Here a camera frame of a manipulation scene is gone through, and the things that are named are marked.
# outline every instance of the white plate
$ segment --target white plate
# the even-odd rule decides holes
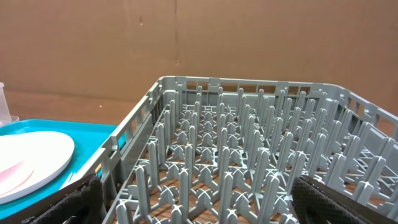
[[[17,150],[13,150],[20,142],[15,141],[16,134],[0,136],[0,173],[10,169],[23,160]]]
[[[71,137],[55,131],[37,131],[10,136],[14,138],[13,144],[7,141],[8,144],[0,145],[0,149],[20,152],[19,157],[25,158],[26,162],[31,164],[33,173],[21,185],[0,195],[0,204],[25,196],[49,183],[69,164],[75,148]]]
[[[25,160],[0,172],[0,196],[20,186],[33,173],[33,167]]]

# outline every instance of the gray plastic dish rack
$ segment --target gray plastic dish rack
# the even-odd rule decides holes
[[[397,117],[336,85],[162,77],[84,173],[101,164],[103,223],[198,223],[205,210],[220,223],[298,223],[301,174],[398,220],[397,134]]]

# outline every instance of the teal tray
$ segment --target teal tray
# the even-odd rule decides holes
[[[0,205],[0,220],[42,200],[58,191],[76,174],[94,152],[105,142],[116,126],[106,124],[89,124],[68,121],[50,121],[28,119],[0,128],[0,136],[21,134],[33,131],[58,131],[69,135],[75,142],[72,159],[65,170],[45,187],[25,197]]]

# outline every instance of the wooden table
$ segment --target wooden table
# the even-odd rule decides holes
[[[133,101],[44,93],[25,93],[21,91],[5,91],[5,94],[10,113],[19,116],[21,120],[39,118],[117,125],[137,103]],[[380,122],[378,128],[388,133],[393,129],[392,125],[387,122]],[[161,177],[163,177],[165,172],[161,172],[160,174]],[[175,185],[178,187],[177,181],[169,181],[165,183],[165,185]],[[348,190],[353,192],[354,186],[349,185]],[[159,191],[152,191],[151,205],[156,204],[159,197]],[[192,208],[195,199],[192,195],[190,198],[190,208]],[[383,203],[383,201],[377,198],[372,198],[371,201],[375,204]],[[171,210],[172,207],[170,205],[165,205],[162,209],[152,212],[151,215],[155,215],[159,219],[162,219],[170,217]],[[278,220],[279,215],[274,215],[273,219]],[[195,220],[202,223],[215,223],[218,221],[208,210],[205,210],[199,217],[196,217]],[[239,217],[239,222],[248,223],[243,217]]]

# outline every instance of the cardboard wall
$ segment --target cardboard wall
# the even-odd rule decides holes
[[[398,114],[398,1],[3,0],[8,90],[139,100],[164,75],[326,82]]]

